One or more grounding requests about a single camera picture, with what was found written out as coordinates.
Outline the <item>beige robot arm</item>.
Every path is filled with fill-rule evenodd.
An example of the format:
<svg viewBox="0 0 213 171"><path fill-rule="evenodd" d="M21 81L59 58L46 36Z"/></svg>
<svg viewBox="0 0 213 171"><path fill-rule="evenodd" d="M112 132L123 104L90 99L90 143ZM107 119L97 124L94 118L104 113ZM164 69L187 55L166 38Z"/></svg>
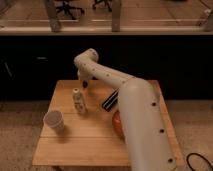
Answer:
<svg viewBox="0 0 213 171"><path fill-rule="evenodd" d="M160 111L160 94L147 81L100 65L90 48L74 58L78 76L92 77L118 90L120 112L131 171L175 171L177 164Z"/></svg>

